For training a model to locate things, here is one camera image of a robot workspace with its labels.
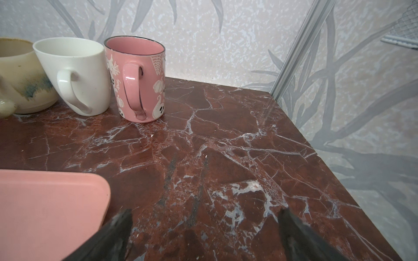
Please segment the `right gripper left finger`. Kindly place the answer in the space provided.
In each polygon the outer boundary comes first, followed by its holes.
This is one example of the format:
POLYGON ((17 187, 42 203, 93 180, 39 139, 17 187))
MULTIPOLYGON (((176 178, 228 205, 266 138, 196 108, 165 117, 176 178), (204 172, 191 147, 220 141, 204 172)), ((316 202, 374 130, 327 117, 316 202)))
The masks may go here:
POLYGON ((120 211, 65 260, 124 261, 132 225, 132 211, 120 211))

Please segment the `cream speckled squat mug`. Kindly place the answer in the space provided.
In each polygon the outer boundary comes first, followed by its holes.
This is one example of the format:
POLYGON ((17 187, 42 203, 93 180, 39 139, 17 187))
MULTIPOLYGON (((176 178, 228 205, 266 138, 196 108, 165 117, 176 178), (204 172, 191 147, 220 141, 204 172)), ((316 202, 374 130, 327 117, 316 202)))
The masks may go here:
POLYGON ((36 113, 54 105, 58 99, 33 43, 1 38, 1 118, 36 113))

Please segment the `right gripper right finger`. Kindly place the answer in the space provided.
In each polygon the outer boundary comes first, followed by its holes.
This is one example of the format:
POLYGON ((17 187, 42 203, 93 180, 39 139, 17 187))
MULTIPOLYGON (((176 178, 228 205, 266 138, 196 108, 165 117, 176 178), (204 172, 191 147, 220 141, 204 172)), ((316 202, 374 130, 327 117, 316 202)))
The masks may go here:
POLYGON ((281 244, 288 261, 346 261, 341 252, 320 237, 289 208, 278 213, 281 244))

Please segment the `pink ghost pattern mug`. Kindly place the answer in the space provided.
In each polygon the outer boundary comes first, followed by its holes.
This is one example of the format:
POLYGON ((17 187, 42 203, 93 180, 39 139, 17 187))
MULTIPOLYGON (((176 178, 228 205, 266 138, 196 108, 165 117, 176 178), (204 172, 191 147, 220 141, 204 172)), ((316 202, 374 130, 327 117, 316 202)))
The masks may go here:
POLYGON ((145 124, 165 111, 165 47, 154 40, 115 36, 104 41, 119 114, 145 124))

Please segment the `white ceramic mug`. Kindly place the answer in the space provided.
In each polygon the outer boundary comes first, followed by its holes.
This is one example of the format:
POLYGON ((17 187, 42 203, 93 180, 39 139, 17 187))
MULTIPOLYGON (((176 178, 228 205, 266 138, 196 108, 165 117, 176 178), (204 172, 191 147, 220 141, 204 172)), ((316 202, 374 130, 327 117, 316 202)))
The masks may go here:
POLYGON ((102 44, 57 37, 37 41, 33 49, 53 87, 74 112, 96 116, 109 108, 112 84, 102 44))

